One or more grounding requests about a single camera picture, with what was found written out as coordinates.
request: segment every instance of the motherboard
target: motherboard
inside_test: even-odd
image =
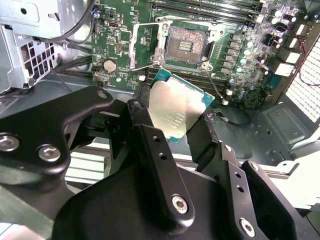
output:
[[[134,91],[164,68],[258,109],[303,58],[304,16],[297,0],[96,0],[93,81]]]

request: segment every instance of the ventilation grille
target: ventilation grille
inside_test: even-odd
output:
[[[320,84],[320,38],[301,67],[301,78],[308,84]],[[294,78],[286,95],[301,109],[312,122],[320,117],[320,86],[308,86],[300,80],[299,73]]]
[[[55,49],[52,43],[31,41],[21,47],[21,53],[24,67],[29,73],[28,77],[36,82],[48,74],[53,67]]]

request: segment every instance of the mounting hole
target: mounting hole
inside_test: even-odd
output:
[[[97,93],[100,98],[103,98],[103,99],[108,98],[108,96],[103,91],[98,91]]]
[[[116,133],[119,131],[120,127],[119,127],[119,125],[114,125],[111,127],[111,129],[112,129],[112,132]]]
[[[242,192],[242,193],[245,192],[245,190],[244,190],[242,187],[240,187],[239,185],[237,185],[236,188],[237,188],[240,192]]]
[[[237,172],[234,173],[238,178],[241,178],[241,175]]]
[[[161,158],[162,160],[167,160],[166,155],[164,155],[162,152],[159,153],[159,158]]]
[[[21,11],[21,13],[22,13],[22,14],[24,14],[24,15],[26,15],[26,14],[27,14],[27,10],[26,10],[26,9],[24,9],[24,8],[21,8],[21,9],[20,9],[20,11]]]
[[[144,106],[143,106],[140,102],[138,102],[138,101],[135,101],[135,102],[134,102],[134,105],[135,105],[136,107],[140,108],[140,109],[143,109],[143,108],[144,108]]]
[[[158,138],[157,136],[153,136],[153,140],[155,140],[156,142],[160,142],[160,138]]]

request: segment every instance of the capacitor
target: capacitor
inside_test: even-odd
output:
[[[264,63],[265,63],[265,60],[264,60],[262,57],[260,57],[260,56],[258,56],[256,59],[257,59],[257,61],[258,61],[259,63],[261,63],[261,64],[264,64]]]
[[[261,72],[263,73],[263,75],[268,75],[268,70],[269,68],[266,65],[261,65]]]
[[[100,13],[96,11],[96,12],[93,14],[93,17],[94,17],[95,19],[99,19],[99,18],[100,18]]]
[[[237,67],[235,68],[235,71],[236,71],[237,73],[241,73],[241,72],[242,72],[242,68],[239,67],[239,66],[237,66]]]
[[[276,17],[270,18],[270,23],[271,23],[272,25],[275,25],[275,24],[277,24],[278,22],[279,22],[278,18],[276,18]]]
[[[253,45],[254,45],[254,42],[253,42],[253,41],[247,41],[247,42],[246,42],[246,46],[247,46],[248,48],[252,48]]]
[[[251,54],[251,52],[250,52],[249,49],[246,49],[246,50],[243,51],[243,54],[244,54],[245,56],[249,56],[249,55]]]
[[[282,23],[282,22],[279,22],[276,27],[275,27],[275,30],[278,32],[278,33],[283,33],[285,32],[286,30],[288,29],[288,25]]]
[[[104,62],[103,68],[108,74],[111,74],[117,69],[117,62],[109,58]]]
[[[284,40],[279,36],[274,36],[274,40],[276,40],[278,43],[282,43]]]
[[[241,65],[245,65],[246,62],[247,62],[247,60],[246,60],[245,58],[240,58],[240,60],[239,60],[239,63],[240,63]]]
[[[245,95],[246,91],[243,88],[241,88],[239,93],[240,93],[240,95]]]
[[[292,23],[294,23],[297,20],[297,18],[295,16],[291,16],[291,15],[288,15],[288,14],[284,15],[283,18],[286,19],[286,20],[289,20]]]
[[[274,46],[276,49],[280,48],[280,44],[277,41],[273,41],[272,46]]]
[[[275,16],[276,18],[279,18],[279,17],[281,17],[281,11],[280,10],[274,10],[273,11],[273,16]]]
[[[263,75],[268,75],[268,71],[267,70],[265,70],[263,67],[261,68],[261,72],[263,73]]]

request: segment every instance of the metal screw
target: metal screw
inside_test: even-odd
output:
[[[297,129],[292,129],[292,130],[291,130],[291,133],[292,133],[293,135],[296,135],[296,134],[298,134],[298,130],[297,130]]]
[[[160,54],[160,55],[158,55],[158,60],[159,61],[162,61],[164,59],[164,57]]]
[[[98,96],[103,99],[108,98],[108,96],[103,91],[98,91]]]
[[[95,13],[93,14],[93,17],[94,17],[95,19],[99,19],[99,18],[100,18],[100,13],[95,12]]]
[[[39,149],[38,156],[47,162],[54,162],[60,158],[61,152],[56,147],[47,145]]]
[[[33,78],[29,78],[28,84],[30,87],[32,87],[33,85],[35,85],[36,80],[34,80]]]
[[[232,148],[229,147],[228,145],[224,145],[225,149],[227,149],[229,152],[232,152]]]
[[[11,152],[16,150],[20,145],[19,140],[10,135],[2,135],[0,136],[0,151],[3,152]]]
[[[173,196],[172,204],[180,214],[185,214],[188,211],[188,204],[181,196]]]
[[[240,218],[240,225],[249,237],[253,238],[256,235],[254,227],[244,218]]]
[[[162,27],[164,30],[168,30],[169,29],[169,25],[167,23],[163,24],[163,27]]]
[[[257,164],[255,163],[251,163],[252,167],[254,168],[254,170],[259,171],[259,167]]]

